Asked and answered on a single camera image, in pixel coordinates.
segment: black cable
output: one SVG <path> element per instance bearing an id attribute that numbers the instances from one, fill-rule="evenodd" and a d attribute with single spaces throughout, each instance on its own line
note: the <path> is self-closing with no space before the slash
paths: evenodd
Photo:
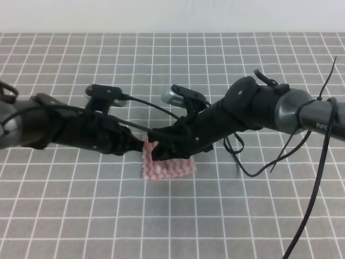
<path id="1" fill-rule="evenodd" d="M 235 138 L 241 143 L 242 148 L 240 148 L 239 150 L 236 150 L 236 151 L 235 151 L 235 150 L 231 150 L 231 149 L 226 145 L 226 143 L 225 143 L 225 141 L 226 141 L 227 144 L 228 144 L 229 146 L 231 146 L 230 140 L 229 140 L 228 137 L 225 137 L 225 138 L 224 138 L 224 140 L 223 140 L 223 145 L 224 145 L 225 149 L 226 149 L 230 154 L 239 154 L 239 153 L 241 153 L 241 152 L 243 151 L 243 149 L 244 149 L 244 141 L 243 141 L 243 139 L 242 139 L 236 132 L 235 132 L 233 135 L 234 135 Z"/>
<path id="2" fill-rule="evenodd" d="M 172 112 L 169 112 L 168 110 L 166 110 L 166 109 L 164 109 L 162 107 L 159 107 L 159 106 L 157 106 L 155 104 L 149 103 L 148 101 L 144 101 L 144 100 L 132 97 L 132 96 L 126 96 L 125 99 L 126 100 L 137 101 L 138 103 L 142 103 L 142 104 L 146 104 L 148 106 L 156 108 L 157 110 L 160 110 L 160 111 L 162 111 L 162 112 L 172 116 L 173 118 L 175 118 L 177 121 L 179 121 L 182 124 L 182 126 L 184 127 L 184 129 L 185 129 L 185 131 L 187 133 L 187 137 L 191 138 L 192 132 L 190 131 L 190 128 L 187 126 L 187 124 L 180 117 L 178 117 L 177 115 L 173 114 Z"/>
<path id="3" fill-rule="evenodd" d="M 330 80 L 330 77 L 331 77 L 332 73 L 333 73 L 333 69 L 334 69 L 334 66 L 335 66 L 335 61 L 336 61 L 336 57 L 334 58 L 333 65 L 332 65 L 332 69 L 330 70 L 330 73 L 329 73 L 329 75 L 328 75 L 328 77 L 327 77 L 327 79 L 326 79 L 326 81 L 325 81 L 323 87 L 321 88 L 319 97 L 317 97 L 317 100 L 318 100 L 318 101 L 321 101 L 321 100 L 322 100 L 322 93 L 323 93 L 323 90 L 325 89 L 325 87 L 326 87 L 328 81 Z"/>
<path id="4" fill-rule="evenodd" d="M 5 125 L 12 120 L 13 118 L 28 113 L 28 112 L 32 112 L 32 111 L 39 111 L 39 110 L 53 110 L 53 109 L 60 109 L 60 110 L 69 110 L 69 111 L 75 111 L 75 112 L 79 112 L 79 113 L 86 113 L 86 110 L 84 108 L 79 108 L 79 107 L 75 107 L 75 106 L 69 106 L 69 105 L 42 105 L 42 106 L 34 106 L 34 107 L 29 107 L 23 110 L 20 110 L 18 112 L 15 112 L 13 114 L 11 114 L 10 116 L 8 116 L 6 119 L 4 119 L 2 122 L 0 122 L 0 125 L 4 128 Z M 96 117 L 102 118 L 102 119 L 108 119 L 108 120 L 113 120 L 116 121 L 118 123 L 122 123 L 124 125 L 128 125 L 134 128 L 137 128 L 139 130 L 151 133 L 151 134 L 155 134 L 158 136 L 161 136 L 163 138 L 170 138 L 170 139 L 174 139 L 174 140 L 178 140 L 178 141 L 186 141 L 189 139 L 189 137 L 185 137 L 185 136 L 178 136 L 178 135 L 173 135 L 173 134 L 169 134 L 169 133 L 164 133 L 161 131 L 157 131 L 154 129 L 150 129 L 150 128 L 146 128 L 140 125 L 137 125 L 135 123 L 129 122 L 129 121 L 125 121 L 125 120 L 121 120 L 117 117 L 114 117 L 112 115 L 108 115 L 108 114 L 103 114 L 103 113 L 99 113 L 99 112 L 94 112 L 94 111 L 87 111 L 87 114 L 91 114 L 94 115 Z"/>
<path id="5" fill-rule="evenodd" d="M 255 69 L 254 74 L 257 76 L 257 78 L 259 78 L 262 82 L 264 82 L 266 85 L 270 87 L 275 87 L 278 85 L 277 81 L 267 78 L 264 74 L 260 72 L 259 69 Z"/>
<path id="6" fill-rule="evenodd" d="M 319 191 L 319 187 L 320 187 L 320 183 L 321 183 L 321 178 L 322 178 L 322 173 L 323 173 L 323 168 L 324 168 L 325 162 L 326 162 L 329 139 L 330 139 L 333 124 L 335 121 L 335 116 L 337 114 L 336 99 L 331 97 L 327 101 L 329 101 L 331 103 L 332 108 L 331 108 L 330 116 L 329 116 L 328 123 L 327 123 L 327 131 L 325 133 L 325 138 L 323 140 L 320 162 L 319 162 L 318 172 L 317 172 L 316 178 L 315 178 L 315 184 L 313 187 L 313 192 L 312 192 L 312 195 L 310 197 L 310 201 L 309 201 L 306 213 L 305 213 L 303 220 L 301 222 L 301 225 L 299 226 L 299 228 L 298 228 L 295 236 L 293 237 L 289 247 L 286 249 L 285 254 L 284 254 L 282 259 L 288 259 L 292 250 L 294 249 L 295 245 L 297 244 L 298 239 L 300 238 L 300 236 L 301 236 L 301 234 L 302 234 L 302 232 L 303 232 L 303 230 L 307 224 L 307 221 L 311 215 L 312 209 L 313 209 L 314 204 L 315 204 L 316 197 L 318 195 L 318 191 Z"/>
<path id="7" fill-rule="evenodd" d="M 248 177 L 253 178 L 253 177 L 256 177 L 259 174 L 261 174 L 267 167 L 270 167 L 271 165 L 274 165 L 275 163 L 286 159 L 287 157 L 289 157 L 290 155 L 295 153 L 297 150 L 299 150 L 303 146 L 303 144 L 307 141 L 307 139 L 309 138 L 311 133 L 312 133 L 311 131 L 307 131 L 307 134 L 305 135 L 305 137 L 301 140 L 301 142 L 295 148 L 293 148 L 290 152 L 286 153 L 285 155 L 282 155 L 281 157 L 279 157 L 279 158 L 273 160 L 272 162 L 266 164 L 259 171 L 257 171 L 255 174 L 248 173 L 247 170 L 242 165 L 242 163 L 239 161 L 238 157 L 235 154 L 232 154 L 231 152 L 230 152 L 230 154 L 232 155 L 232 157 L 234 158 L 234 160 L 236 161 L 238 166 L 242 169 L 243 173 L 245 175 L 247 175 Z M 229 145 L 229 149 L 232 150 L 232 152 L 233 152 L 233 148 L 232 148 L 231 144 Z"/>
<path id="8" fill-rule="evenodd" d="M 287 148 L 287 145 L 289 145 L 290 141 L 292 140 L 292 137 L 295 135 L 297 131 L 297 128 L 295 129 L 295 131 L 290 135 L 289 139 L 287 140 L 287 142 L 285 143 L 284 147 L 282 148 L 282 150 L 280 151 L 279 155 L 278 155 L 278 158 L 280 158 L 280 156 L 284 153 L 285 149 Z M 271 170 L 270 170 L 270 173 L 274 170 L 275 166 L 276 166 L 277 163 L 275 163 Z"/>

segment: tabletop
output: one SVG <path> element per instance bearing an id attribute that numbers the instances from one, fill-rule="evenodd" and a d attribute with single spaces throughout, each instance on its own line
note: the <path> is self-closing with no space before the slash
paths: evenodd
<path id="1" fill-rule="evenodd" d="M 0 78 L 21 99 L 44 92 L 84 107 L 85 88 L 96 83 L 184 115 L 160 100 L 172 84 L 214 103 L 259 68 L 316 97 L 337 56 L 324 95 L 344 101 L 344 45 L 345 33 L 4 33 Z M 150 128 L 173 122 L 133 101 L 110 114 Z M 267 129 L 240 136 L 246 147 L 239 157 L 252 173 L 288 139 Z M 313 133 L 272 173 L 254 179 L 221 142 L 195 155 L 194 175 L 160 181 L 141 179 L 139 152 L 101 155 L 60 145 L 1 150 L 0 259 L 281 258 L 307 207 L 322 142 Z M 345 257 L 344 148 L 330 142 L 312 216 L 291 258 Z"/>

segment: black bracket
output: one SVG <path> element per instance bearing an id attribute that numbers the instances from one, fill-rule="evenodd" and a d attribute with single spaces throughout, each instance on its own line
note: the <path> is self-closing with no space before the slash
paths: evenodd
<path id="1" fill-rule="evenodd" d="M 36 96 L 31 97 L 31 100 L 42 106 L 66 105 L 45 93 L 38 93 Z M 50 119 L 47 130 L 45 131 L 42 139 L 34 143 L 30 143 L 29 145 L 24 145 L 24 147 L 31 147 L 39 150 L 46 148 L 49 143 L 53 141 L 54 137 L 58 134 L 64 124 L 61 117 L 72 116 L 75 114 L 75 112 L 69 110 L 47 110 L 47 114 Z"/>
<path id="2" fill-rule="evenodd" d="M 201 93 L 178 85 L 173 85 L 171 89 L 174 93 L 183 97 L 184 106 L 187 110 L 187 116 L 185 117 L 187 123 L 194 120 L 199 112 L 206 109 L 206 97 Z"/>
<path id="3" fill-rule="evenodd" d="M 4 90 L 8 90 L 9 92 L 13 93 L 13 95 L 5 94 Z M 8 104 L 14 104 L 17 100 L 17 97 L 19 95 L 19 92 L 17 89 L 15 89 L 13 86 L 10 86 L 9 84 L 2 82 L 0 80 L 0 100 L 8 103 Z"/>
<path id="4" fill-rule="evenodd" d="M 121 100 L 122 90 L 107 85 L 90 85 L 85 93 L 90 97 L 85 109 L 88 111 L 109 112 L 111 106 L 123 107 L 126 101 Z"/>
<path id="5" fill-rule="evenodd" d="M 267 84 L 269 87 L 273 88 L 273 92 L 278 95 L 282 96 L 284 93 L 290 90 L 290 86 L 288 84 L 278 84 L 277 81 L 274 79 L 267 78 L 264 74 L 260 72 L 259 69 L 254 70 L 254 74 L 259 78 L 262 82 Z"/>

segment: white background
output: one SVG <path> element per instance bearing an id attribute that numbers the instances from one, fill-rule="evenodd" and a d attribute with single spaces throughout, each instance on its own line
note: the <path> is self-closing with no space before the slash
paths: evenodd
<path id="1" fill-rule="evenodd" d="M 1 0 L 1 32 L 345 31 L 344 0 Z"/>

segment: towel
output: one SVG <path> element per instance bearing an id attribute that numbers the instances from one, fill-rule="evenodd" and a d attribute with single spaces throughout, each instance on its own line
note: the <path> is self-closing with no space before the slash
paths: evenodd
<path id="1" fill-rule="evenodd" d="M 143 136 L 142 150 L 142 178 L 144 180 L 158 180 L 181 177 L 196 172 L 194 157 L 189 159 L 169 159 L 152 161 L 151 151 L 158 142 L 149 143 L 147 135 Z"/>

